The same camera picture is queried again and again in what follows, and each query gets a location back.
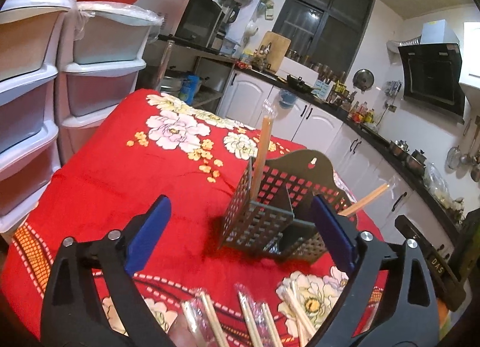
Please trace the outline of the chopstick pair four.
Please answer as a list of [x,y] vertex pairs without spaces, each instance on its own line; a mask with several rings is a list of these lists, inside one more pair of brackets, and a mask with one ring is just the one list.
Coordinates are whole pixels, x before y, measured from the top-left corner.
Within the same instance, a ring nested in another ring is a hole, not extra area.
[[279,291],[281,297],[295,315],[300,345],[306,346],[315,335],[316,329],[301,306],[299,300],[300,295],[297,291],[295,281],[290,282],[289,287],[285,285],[280,286]]

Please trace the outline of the chopstick pair two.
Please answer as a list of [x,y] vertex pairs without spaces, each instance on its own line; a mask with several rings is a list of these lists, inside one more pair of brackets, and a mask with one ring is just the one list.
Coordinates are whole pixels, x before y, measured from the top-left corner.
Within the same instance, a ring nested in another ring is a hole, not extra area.
[[383,183],[382,185],[377,187],[377,189],[372,191],[370,194],[361,198],[357,203],[354,203],[352,206],[349,206],[348,208],[338,212],[338,215],[341,215],[344,217],[350,217],[351,215],[355,215],[356,212],[364,209],[368,204],[372,203],[381,195],[383,195],[385,192],[387,192],[387,190],[389,190],[392,186],[395,185],[394,183],[395,183],[394,178],[391,178],[388,182]]

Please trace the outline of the chopstick pair three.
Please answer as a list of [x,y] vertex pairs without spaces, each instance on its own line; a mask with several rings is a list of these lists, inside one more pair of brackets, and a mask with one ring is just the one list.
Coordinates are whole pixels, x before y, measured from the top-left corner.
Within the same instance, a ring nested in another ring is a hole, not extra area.
[[207,291],[195,290],[193,298],[181,302],[181,309],[196,346],[230,346]]

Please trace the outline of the chopstick pair five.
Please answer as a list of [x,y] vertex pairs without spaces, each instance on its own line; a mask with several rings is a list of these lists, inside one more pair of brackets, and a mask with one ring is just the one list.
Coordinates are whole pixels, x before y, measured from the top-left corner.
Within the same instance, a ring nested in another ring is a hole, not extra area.
[[252,346],[281,347],[281,338],[269,305],[264,301],[255,301],[243,284],[235,284],[234,287]]

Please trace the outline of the chopstick pair one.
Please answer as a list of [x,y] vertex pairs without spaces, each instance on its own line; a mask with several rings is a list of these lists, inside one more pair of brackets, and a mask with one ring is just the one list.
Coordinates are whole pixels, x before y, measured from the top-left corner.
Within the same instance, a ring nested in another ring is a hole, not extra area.
[[270,138],[272,134],[272,126],[273,126],[274,120],[278,115],[277,109],[268,100],[264,101],[262,108],[263,108],[264,117],[261,124],[258,151],[257,151],[256,160],[253,166],[253,175],[252,175],[251,187],[250,187],[250,198],[253,201],[256,201],[258,197],[258,193],[260,192],[260,183],[262,181],[262,177],[264,173],[266,156],[269,151],[268,149],[269,149]]

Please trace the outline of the dark kitchen window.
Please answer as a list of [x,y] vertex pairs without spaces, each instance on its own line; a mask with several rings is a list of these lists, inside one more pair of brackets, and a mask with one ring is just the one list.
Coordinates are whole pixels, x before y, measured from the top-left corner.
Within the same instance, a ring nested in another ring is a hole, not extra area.
[[272,31],[290,40],[301,61],[348,73],[374,0],[286,0]]

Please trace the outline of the white lower cabinets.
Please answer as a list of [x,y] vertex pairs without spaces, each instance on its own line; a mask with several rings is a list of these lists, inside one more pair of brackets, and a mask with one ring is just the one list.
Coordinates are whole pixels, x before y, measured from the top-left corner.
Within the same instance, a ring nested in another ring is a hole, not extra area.
[[395,159],[369,142],[366,134],[303,99],[296,99],[291,108],[282,108],[280,88],[238,70],[228,76],[222,92],[217,114],[255,128],[262,123],[263,103],[274,104],[278,113],[272,135],[324,153],[356,198],[393,181],[393,186],[365,209],[389,242],[402,239],[394,224],[397,216],[405,215],[440,254],[452,253],[454,245],[439,213],[432,210],[404,167],[396,168]]

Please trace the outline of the red floral tablecloth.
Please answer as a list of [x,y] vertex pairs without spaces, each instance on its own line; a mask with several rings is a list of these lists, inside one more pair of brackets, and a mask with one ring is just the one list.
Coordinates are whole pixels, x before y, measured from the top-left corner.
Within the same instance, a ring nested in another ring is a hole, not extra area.
[[93,137],[58,170],[16,230],[1,291],[32,334],[40,332],[50,269],[65,237],[102,238],[146,212],[160,195],[172,216],[148,264],[134,276],[162,329],[182,316],[197,289],[209,293],[231,346],[249,346],[236,285],[270,306],[285,346],[298,345],[295,316],[278,295],[295,284],[310,321],[320,327],[347,284],[329,255],[314,264],[276,262],[220,245],[224,212],[250,157],[258,129],[179,99],[139,90],[118,105]]

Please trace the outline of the black range hood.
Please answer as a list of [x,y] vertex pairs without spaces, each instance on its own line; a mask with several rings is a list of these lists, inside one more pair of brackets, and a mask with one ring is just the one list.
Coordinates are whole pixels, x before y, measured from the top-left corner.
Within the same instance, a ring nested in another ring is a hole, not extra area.
[[457,43],[426,43],[399,48],[406,101],[464,122],[465,93],[460,87],[462,58]]

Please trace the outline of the black wok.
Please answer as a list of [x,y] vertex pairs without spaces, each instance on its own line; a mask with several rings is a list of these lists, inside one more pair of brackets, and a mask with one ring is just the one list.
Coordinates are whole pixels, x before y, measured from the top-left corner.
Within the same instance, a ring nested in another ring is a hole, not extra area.
[[306,84],[306,82],[301,77],[296,78],[289,74],[286,80],[288,86],[298,92],[309,94],[312,91],[312,87]]

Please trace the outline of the right white drawer unit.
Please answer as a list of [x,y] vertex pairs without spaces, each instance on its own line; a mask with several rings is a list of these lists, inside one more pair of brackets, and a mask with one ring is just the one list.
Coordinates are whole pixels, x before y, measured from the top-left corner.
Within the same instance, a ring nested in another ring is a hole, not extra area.
[[116,106],[134,92],[146,45],[164,19],[136,5],[80,1],[67,13],[58,43],[55,120],[66,163]]

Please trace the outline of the white drawer unit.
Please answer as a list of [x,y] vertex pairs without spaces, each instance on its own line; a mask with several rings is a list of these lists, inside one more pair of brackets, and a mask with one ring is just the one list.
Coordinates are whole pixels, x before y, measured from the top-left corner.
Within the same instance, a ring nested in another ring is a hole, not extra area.
[[72,0],[1,6],[1,232],[18,227],[59,169],[54,87]]
[[55,120],[66,163],[116,106],[134,92],[146,45],[164,19],[136,5],[80,1],[67,13],[58,43]]

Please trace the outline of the wooden cutting board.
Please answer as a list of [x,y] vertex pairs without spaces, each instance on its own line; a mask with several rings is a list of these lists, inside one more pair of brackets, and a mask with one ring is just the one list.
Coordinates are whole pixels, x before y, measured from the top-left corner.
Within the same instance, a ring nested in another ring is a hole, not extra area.
[[270,73],[275,74],[279,70],[290,44],[290,39],[272,31],[264,35],[260,46],[268,49],[265,55],[265,67]]

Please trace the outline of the left white drawer unit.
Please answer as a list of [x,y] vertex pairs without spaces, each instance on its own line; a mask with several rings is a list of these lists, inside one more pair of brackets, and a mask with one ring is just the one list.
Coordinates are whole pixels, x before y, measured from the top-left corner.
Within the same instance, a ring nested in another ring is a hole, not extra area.
[[1,232],[18,227],[59,169],[54,87],[72,0],[1,6]]

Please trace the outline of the black microwave oven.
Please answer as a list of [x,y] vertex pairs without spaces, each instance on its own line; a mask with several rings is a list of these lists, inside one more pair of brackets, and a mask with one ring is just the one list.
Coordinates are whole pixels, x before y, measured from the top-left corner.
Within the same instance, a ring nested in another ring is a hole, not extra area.
[[203,48],[212,45],[222,15],[214,0],[138,0],[136,5],[164,18],[160,34]]

